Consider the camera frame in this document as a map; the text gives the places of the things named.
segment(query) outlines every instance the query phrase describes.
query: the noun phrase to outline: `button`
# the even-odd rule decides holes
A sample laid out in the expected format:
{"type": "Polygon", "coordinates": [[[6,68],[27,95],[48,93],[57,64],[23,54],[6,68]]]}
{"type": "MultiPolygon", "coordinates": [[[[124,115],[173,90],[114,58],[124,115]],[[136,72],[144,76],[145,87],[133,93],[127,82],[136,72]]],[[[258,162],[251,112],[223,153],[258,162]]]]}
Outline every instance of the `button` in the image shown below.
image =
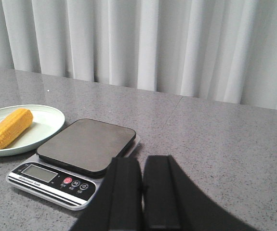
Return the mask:
{"type": "Polygon", "coordinates": [[[72,182],[72,186],[73,187],[77,187],[79,185],[80,185],[80,181],[79,180],[75,180],[75,181],[72,182]]]}
{"type": "Polygon", "coordinates": [[[80,188],[81,190],[86,190],[88,187],[89,187],[88,184],[82,184],[79,188],[80,188]]]}
{"type": "Polygon", "coordinates": [[[65,178],[64,180],[63,180],[63,183],[64,184],[69,184],[69,183],[71,183],[72,182],[72,178],[71,177],[67,177],[67,178],[65,178]]]}

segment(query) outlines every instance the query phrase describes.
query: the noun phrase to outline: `curtain fold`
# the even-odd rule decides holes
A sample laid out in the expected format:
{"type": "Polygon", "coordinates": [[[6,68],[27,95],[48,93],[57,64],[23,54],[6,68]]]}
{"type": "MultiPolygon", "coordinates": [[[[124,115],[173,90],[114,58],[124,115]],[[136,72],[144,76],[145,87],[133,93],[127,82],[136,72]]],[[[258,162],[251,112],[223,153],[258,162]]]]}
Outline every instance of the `curtain fold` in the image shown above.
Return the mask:
{"type": "Polygon", "coordinates": [[[277,1],[0,0],[0,66],[277,109],[277,1]]]}

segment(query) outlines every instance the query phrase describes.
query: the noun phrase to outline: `corn cob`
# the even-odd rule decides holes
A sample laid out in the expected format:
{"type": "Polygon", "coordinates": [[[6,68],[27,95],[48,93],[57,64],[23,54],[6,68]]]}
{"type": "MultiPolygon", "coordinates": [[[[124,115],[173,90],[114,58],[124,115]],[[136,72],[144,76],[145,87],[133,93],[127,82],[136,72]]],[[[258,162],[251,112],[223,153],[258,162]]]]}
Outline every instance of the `corn cob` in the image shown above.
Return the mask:
{"type": "Polygon", "coordinates": [[[32,124],[33,115],[29,109],[18,108],[0,122],[0,149],[12,143],[32,124]]]}

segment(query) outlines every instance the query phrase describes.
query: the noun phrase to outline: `granite countertop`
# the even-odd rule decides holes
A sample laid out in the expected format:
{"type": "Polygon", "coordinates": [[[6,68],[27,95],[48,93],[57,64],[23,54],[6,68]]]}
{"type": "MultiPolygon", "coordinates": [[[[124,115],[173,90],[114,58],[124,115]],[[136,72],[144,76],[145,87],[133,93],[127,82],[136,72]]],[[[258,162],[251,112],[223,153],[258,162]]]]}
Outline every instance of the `granite countertop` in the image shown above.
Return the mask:
{"type": "MultiPolygon", "coordinates": [[[[134,129],[143,170],[172,155],[222,208],[277,231],[277,110],[0,68],[0,108],[43,104],[66,125],[90,118],[134,129]]],[[[0,157],[0,231],[67,231],[80,215],[11,187],[6,174],[35,151],[0,157]]]]}

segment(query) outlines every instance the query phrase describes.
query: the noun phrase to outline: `digital scale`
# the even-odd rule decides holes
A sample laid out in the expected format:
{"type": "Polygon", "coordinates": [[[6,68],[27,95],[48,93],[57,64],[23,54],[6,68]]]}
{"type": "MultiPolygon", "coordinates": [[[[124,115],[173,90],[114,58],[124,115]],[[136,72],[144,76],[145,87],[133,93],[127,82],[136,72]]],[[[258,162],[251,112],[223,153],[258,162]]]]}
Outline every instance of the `digital scale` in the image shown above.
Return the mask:
{"type": "Polygon", "coordinates": [[[12,186],[70,210],[92,200],[113,157],[140,142],[130,128],[81,119],[52,137],[6,177],[12,186]]]}

